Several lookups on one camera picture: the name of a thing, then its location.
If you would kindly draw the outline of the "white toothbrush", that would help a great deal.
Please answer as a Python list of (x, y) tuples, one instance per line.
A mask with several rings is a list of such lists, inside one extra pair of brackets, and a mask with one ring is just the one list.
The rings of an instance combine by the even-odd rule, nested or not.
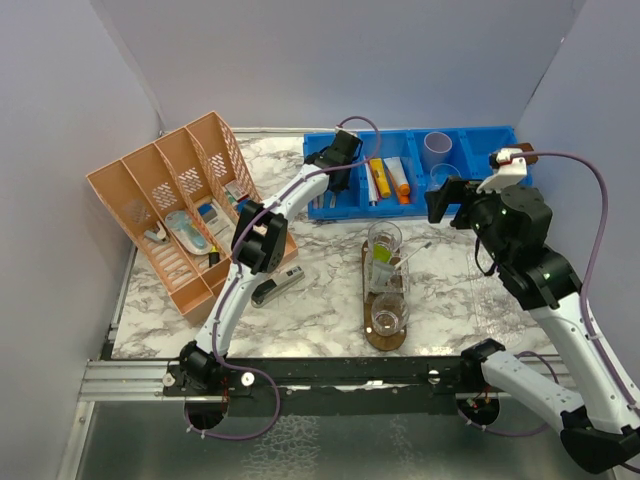
[(416, 247), (413, 251), (411, 251), (409, 254), (403, 256), (397, 263), (395, 263), (393, 265), (394, 270), (399, 270), (402, 268), (402, 266), (407, 263), (412, 257), (414, 257), (417, 253), (421, 252), (422, 250), (426, 250), (429, 249), (432, 245), (431, 241), (427, 241), (424, 244)]

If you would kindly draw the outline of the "lime green toothpaste tube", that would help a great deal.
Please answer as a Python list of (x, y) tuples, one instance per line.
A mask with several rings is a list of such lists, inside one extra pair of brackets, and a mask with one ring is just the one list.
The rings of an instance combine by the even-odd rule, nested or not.
[(373, 246), (372, 256), (374, 261), (388, 263), (393, 256), (393, 251), (386, 244), (376, 243)]

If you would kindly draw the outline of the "white tube black cap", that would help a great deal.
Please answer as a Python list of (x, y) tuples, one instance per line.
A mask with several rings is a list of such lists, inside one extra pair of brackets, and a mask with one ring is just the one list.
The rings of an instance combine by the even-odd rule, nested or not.
[(393, 265), (373, 260), (369, 276), (369, 290), (372, 292), (383, 291), (394, 273), (395, 267)]

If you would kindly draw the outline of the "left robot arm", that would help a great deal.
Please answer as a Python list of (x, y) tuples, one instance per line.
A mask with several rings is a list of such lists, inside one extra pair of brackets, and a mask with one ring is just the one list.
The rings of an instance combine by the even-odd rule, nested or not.
[(232, 240), (224, 286), (203, 327), (179, 354), (180, 370), (195, 392), (206, 395), (220, 385), (233, 331), (251, 295), (284, 258), (288, 225), (314, 198), (348, 186), (362, 140), (337, 129), (332, 143), (305, 157), (297, 175), (262, 202), (247, 202)]

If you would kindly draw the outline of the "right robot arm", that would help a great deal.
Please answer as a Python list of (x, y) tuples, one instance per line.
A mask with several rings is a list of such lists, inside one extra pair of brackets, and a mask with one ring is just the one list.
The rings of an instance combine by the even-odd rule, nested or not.
[(546, 244), (550, 207), (530, 186), (484, 193), (479, 185), (451, 177), (427, 192), (428, 219), (438, 223), (450, 205), (458, 205), (452, 227), (476, 234), (499, 280), (546, 333), (577, 390), (527, 367), (494, 340), (463, 352), (461, 383), (472, 391), (490, 385), (510, 394), (559, 435), (583, 470), (599, 474), (623, 465), (639, 453), (639, 416), (623, 392), (632, 382), (609, 372), (614, 354), (580, 307), (584, 284), (569, 261)]

